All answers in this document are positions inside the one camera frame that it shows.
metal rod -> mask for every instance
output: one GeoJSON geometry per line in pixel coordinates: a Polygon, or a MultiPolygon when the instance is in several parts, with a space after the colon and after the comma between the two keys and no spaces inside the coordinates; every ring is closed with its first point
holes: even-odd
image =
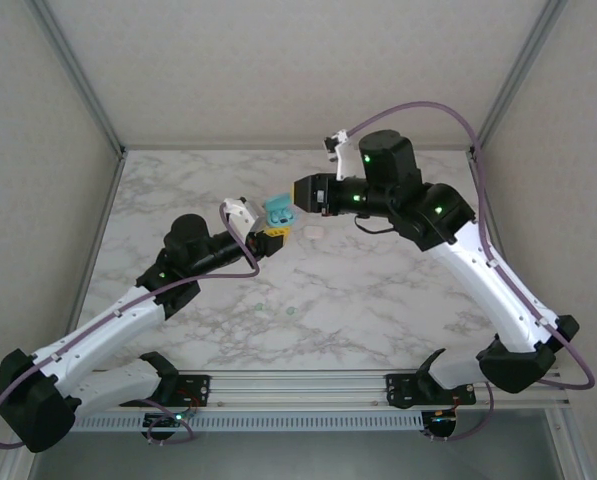
{"type": "Polygon", "coordinates": [[[114,171],[114,176],[111,180],[109,191],[107,192],[105,205],[100,215],[100,219],[98,220],[98,225],[96,226],[96,233],[94,235],[91,248],[87,254],[87,263],[85,264],[85,270],[81,276],[80,284],[78,285],[76,300],[71,308],[65,334],[75,330],[78,326],[80,312],[82,311],[82,306],[85,303],[85,297],[87,296],[87,290],[89,289],[89,282],[91,281],[91,275],[94,271],[94,266],[96,265],[96,258],[98,257],[98,251],[100,250],[100,245],[102,244],[105,228],[107,227],[109,215],[111,214],[111,208],[113,207],[114,199],[116,198],[116,192],[118,191],[118,185],[120,184],[120,179],[122,178],[122,172],[125,167],[126,159],[127,154],[124,154],[120,161],[116,164],[116,170],[114,171]]]}
{"type": "Polygon", "coordinates": [[[116,132],[107,117],[98,97],[94,90],[91,88],[89,81],[87,80],[83,70],[78,62],[73,50],[69,46],[67,38],[63,34],[54,14],[51,11],[49,5],[45,0],[25,0],[25,3],[29,7],[31,14],[40,26],[41,30],[47,37],[49,45],[54,50],[58,60],[62,64],[65,73],[71,80],[72,84],[78,91],[82,100],[89,110],[94,122],[100,128],[102,133],[107,138],[109,145],[116,153],[117,158],[122,158],[123,147],[120,144],[120,140],[116,135],[116,132]]]}
{"type": "MultiPolygon", "coordinates": [[[[471,152],[467,152],[467,163],[469,163],[469,170],[471,171],[471,176],[474,179],[474,185],[478,188],[478,172],[476,171],[476,162],[474,162],[474,157],[471,152]]],[[[507,260],[507,254],[505,253],[505,247],[502,243],[502,238],[500,237],[500,231],[498,230],[498,224],[496,223],[496,218],[494,217],[494,212],[491,208],[491,202],[489,201],[489,195],[485,190],[485,204],[478,205],[478,208],[485,209],[485,220],[487,222],[487,230],[489,231],[489,239],[500,256],[507,260]]]]}
{"type": "Polygon", "coordinates": [[[566,4],[567,0],[547,0],[540,12],[478,133],[483,147],[491,140],[566,4]]]}
{"type": "Polygon", "coordinates": [[[569,434],[569,427],[563,412],[558,409],[546,409],[545,416],[564,480],[588,479],[589,477],[585,476],[582,466],[578,462],[576,449],[569,434]]]}
{"type": "Polygon", "coordinates": [[[597,479],[597,468],[589,455],[589,450],[585,446],[582,438],[582,434],[578,428],[578,423],[574,417],[574,412],[571,409],[563,410],[560,412],[562,419],[564,420],[564,428],[567,434],[568,441],[571,442],[572,454],[576,457],[576,465],[580,467],[582,471],[582,478],[584,480],[597,479]]]}

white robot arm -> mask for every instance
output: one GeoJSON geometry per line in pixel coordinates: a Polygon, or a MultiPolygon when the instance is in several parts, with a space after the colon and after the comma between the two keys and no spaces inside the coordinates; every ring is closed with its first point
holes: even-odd
{"type": "Polygon", "coordinates": [[[358,147],[360,153],[350,148],[344,131],[325,139],[330,160],[338,161],[337,173],[297,181],[294,203],[326,216],[387,218],[394,231],[453,273],[497,331],[485,349],[434,352],[417,372],[419,393],[431,399],[441,391],[481,381],[517,393],[540,380],[562,347],[549,328],[569,341],[578,331],[576,320],[546,308],[498,252],[483,245],[474,211],[456,190],[423,182],[407,138],[381,130],[363,137],[358,147]],[[364,179],[349,176],[353,162],[362,162],[364,179]]]}
{"type": "Polygon", "coordinates": [[[0,366],[0,415],[24,445],[40,452],[64,437],[77,418],[132,400],[167,400],[178,372],[157,352],[109,371],[93,370],[187,305],[200,293],[198,280],[256,275],[257,261],[284,245],[283,236],[262,229],[261,213],[245,199],[227,199],[221,207],[227,231],[214,236],[202,217],[179,217],[155,264],[116,303],[32,355],[20,350],[7,355],[0,366]],[[254,272],[208,274],[243,256],[254,272]]]}

small white object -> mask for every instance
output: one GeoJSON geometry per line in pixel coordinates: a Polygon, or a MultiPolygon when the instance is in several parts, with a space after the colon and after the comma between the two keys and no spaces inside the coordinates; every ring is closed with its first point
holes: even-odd
{"type": "Polygon", "coordinates": [[[325,236],[325,229],[317,225],[307,225],[303,229],[303,234],[309,240],[320,240],[325,236]]]}

yellow block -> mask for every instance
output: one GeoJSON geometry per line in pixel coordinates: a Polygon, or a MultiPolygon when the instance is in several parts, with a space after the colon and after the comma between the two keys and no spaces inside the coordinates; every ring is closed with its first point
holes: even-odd
{"type": "Polygon", "coordinates": [[[289,237],[289,232],[291,232],[291,227],[267,227],[265,228],[264,232],[270,237],[284,237],[284,245],[285,242],[287,242],[287,238],[289,237]]]}

white marble table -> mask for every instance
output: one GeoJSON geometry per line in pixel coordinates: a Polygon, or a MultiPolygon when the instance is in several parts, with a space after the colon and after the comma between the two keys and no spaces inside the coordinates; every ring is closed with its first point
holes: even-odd
{"type": "MultiPolygon", "coordinates": [[[[418,152],[417,160],[425,181],[449,183],[475,206],[463,152],[418,152]]],[[[333,169],[322,151],[131,152],[80,324],[134,284],[179,215],[199,213],[217,233],[225,197],[261,202],[333,169]]],[[[190,370],[416,368],[436,348],[485,345],[493,335],[444,267],[394,233],[362,233],[350,215],[302,213],[288,245],[261,268],[255,279],[202,282],[183,311],[105,366],[158,350],[190,370]],[[324,238],[305,238],[307,225],[324,227],[324,238]]],[[[225,270],[247,269],[240,261],[225,270]]]]}

